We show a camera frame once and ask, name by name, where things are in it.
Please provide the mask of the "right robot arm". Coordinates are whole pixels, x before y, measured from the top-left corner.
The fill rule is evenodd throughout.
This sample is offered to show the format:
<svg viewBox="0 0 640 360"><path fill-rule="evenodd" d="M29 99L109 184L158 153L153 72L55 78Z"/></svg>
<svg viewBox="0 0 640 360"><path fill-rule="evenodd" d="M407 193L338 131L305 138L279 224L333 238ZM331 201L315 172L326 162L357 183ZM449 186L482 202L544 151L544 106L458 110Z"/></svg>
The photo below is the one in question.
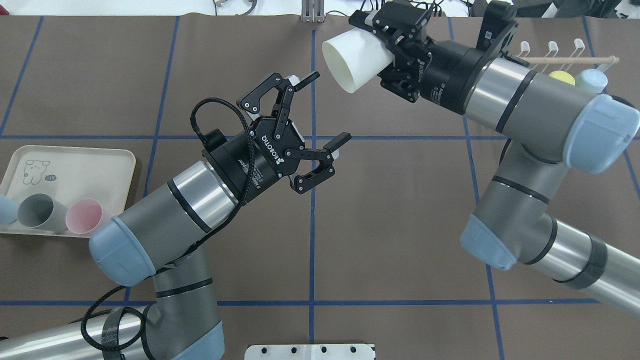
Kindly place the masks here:
<svg viewBox="0 0 640 360"><path fill-rule="evenodd" d="M491 1L475 47L427 35L432 8L404 0L356 10L352 27L390 51L381 86L424 98L510 139L462 232L468 253L501 271L521 263L556 283L639 315L639 260L547 214L569 169L605 171L639 129L637 109L531 69L508 54L516 9Z"/></svg>

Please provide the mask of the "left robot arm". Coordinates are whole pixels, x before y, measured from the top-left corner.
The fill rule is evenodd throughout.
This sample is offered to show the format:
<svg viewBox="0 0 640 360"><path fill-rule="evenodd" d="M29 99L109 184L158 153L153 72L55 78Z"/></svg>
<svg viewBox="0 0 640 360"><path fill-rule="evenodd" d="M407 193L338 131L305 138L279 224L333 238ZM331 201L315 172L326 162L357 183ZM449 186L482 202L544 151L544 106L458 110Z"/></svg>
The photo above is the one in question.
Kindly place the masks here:
<svg viewBox="0 0 640 360"><path fill-rule="evenodd" d="M3 360L219 360L226 351L205 242L283 178L304 194L335 173L341 132L306 148L294 95L318 79L268 75L236 105L199 101L190 127L202 159L91 235L89 251L117 287L78 321L1 339Z"/></svg>

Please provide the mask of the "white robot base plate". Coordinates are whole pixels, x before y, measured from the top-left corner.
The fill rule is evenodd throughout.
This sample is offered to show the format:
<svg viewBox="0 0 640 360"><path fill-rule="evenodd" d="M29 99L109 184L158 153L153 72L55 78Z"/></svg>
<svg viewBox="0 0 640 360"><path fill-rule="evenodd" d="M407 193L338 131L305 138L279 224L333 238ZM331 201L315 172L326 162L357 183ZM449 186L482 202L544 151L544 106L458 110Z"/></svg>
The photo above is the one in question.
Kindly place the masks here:
<svg viewBox="0 0 640 360"><path fill-rule="evenodd" d="M374 344L256 344L248 347L245 360L375 360Z"/></svg>

